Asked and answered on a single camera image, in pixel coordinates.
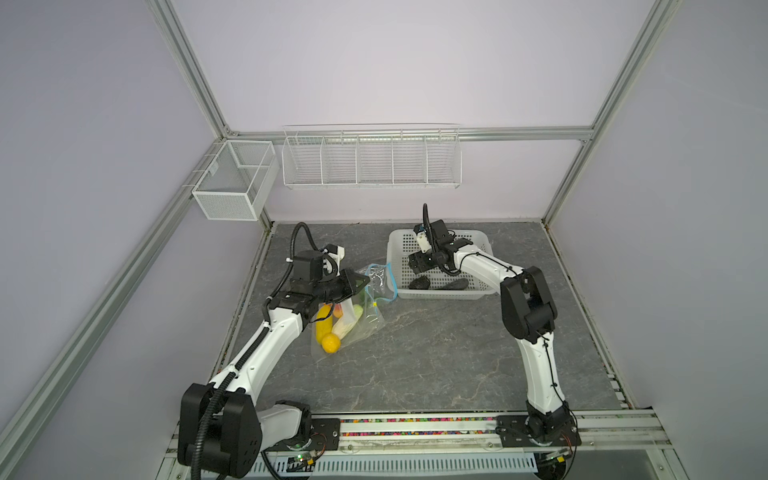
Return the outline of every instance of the toy fruit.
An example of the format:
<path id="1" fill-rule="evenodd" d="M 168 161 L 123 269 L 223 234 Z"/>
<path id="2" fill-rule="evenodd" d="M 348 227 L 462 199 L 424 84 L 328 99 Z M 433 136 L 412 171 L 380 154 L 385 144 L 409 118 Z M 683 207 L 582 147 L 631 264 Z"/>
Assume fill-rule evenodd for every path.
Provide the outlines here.
<path id="1" fill-rule="evenodd" d="M 325 316 L 328 317 L 325 320 L 315 322 L 315 339 L 317 339 L 317 342 L 320 344 L 323 343 L 323 337 L 331 333 L 331 329 L 333 328 L 333 318 L 328 315 L 329 313 L 331 313 L 330 305 L 321 306 L 320 310 L 317 312 L 316 318 L 318 319 Z"/>
<path id="2" fill-rule="evenodd" d="M 339 347 L 341 347 L 341 340 L 339 340 L 338 336 L 332 333 L 327 333 L 323 337 L 322 345 L 323 350 L 327 353 L 336 353 L 339 350 Z"/>

